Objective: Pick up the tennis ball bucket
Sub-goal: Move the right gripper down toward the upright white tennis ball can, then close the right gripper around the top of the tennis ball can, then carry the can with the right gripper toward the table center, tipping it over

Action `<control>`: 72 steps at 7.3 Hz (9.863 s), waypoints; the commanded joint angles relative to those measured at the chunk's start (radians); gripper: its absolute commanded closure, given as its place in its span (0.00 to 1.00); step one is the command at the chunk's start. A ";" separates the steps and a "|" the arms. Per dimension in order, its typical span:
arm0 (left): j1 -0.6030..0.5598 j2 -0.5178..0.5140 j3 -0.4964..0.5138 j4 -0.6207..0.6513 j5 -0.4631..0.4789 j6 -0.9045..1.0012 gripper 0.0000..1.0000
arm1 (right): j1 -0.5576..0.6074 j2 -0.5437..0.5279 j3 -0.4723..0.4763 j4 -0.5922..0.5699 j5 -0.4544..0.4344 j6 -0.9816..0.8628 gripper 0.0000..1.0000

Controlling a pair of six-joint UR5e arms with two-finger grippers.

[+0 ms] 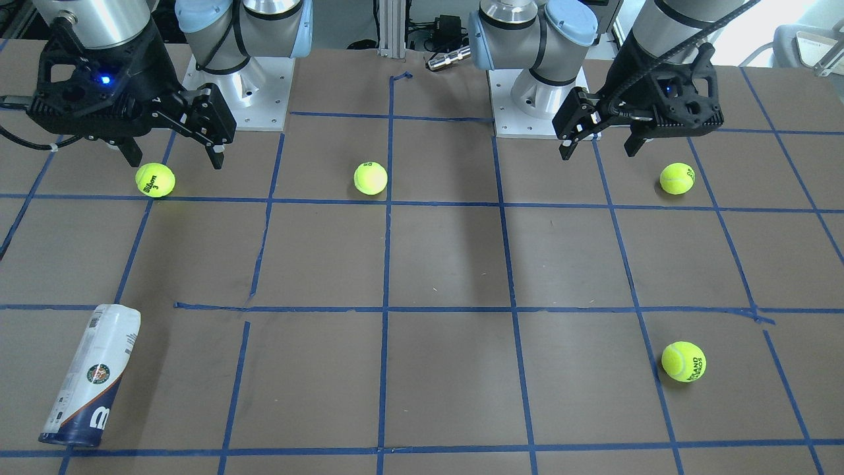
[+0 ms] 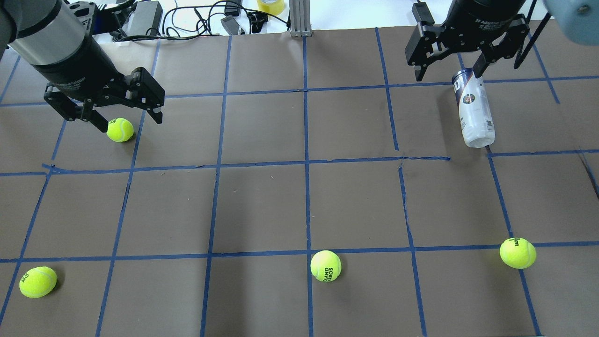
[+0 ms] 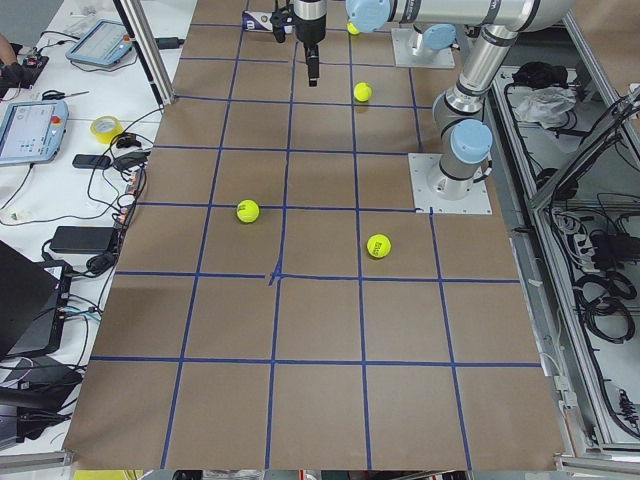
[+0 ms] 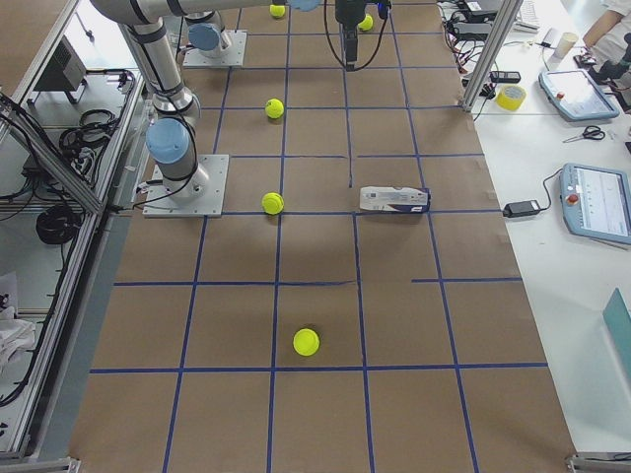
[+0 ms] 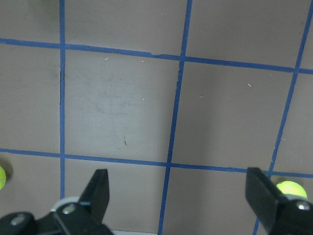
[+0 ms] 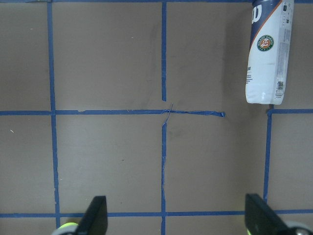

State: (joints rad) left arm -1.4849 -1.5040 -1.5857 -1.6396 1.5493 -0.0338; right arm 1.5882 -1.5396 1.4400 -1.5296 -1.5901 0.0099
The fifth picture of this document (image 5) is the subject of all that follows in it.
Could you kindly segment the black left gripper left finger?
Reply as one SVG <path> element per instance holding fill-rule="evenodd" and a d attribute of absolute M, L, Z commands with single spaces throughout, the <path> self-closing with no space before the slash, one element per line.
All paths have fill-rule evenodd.
<path fill-rule="evenodd" d="M 102 223 L 110 200 L 106 169 L 97 169 L 78 199 L 66 198 L 44 217 L 30 212 L 7 214 L 0 219 L 2 235 L 112 235 Z"/>

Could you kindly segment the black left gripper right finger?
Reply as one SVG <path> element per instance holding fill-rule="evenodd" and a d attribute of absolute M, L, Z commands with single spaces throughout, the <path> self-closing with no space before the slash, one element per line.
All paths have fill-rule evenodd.
<path fill-rule="evenodd" d="M 257 167 L 246 173 L 245 197 L 268 235 L 311 235 L 313 203 L 294 193 L 283 193 Z"/>

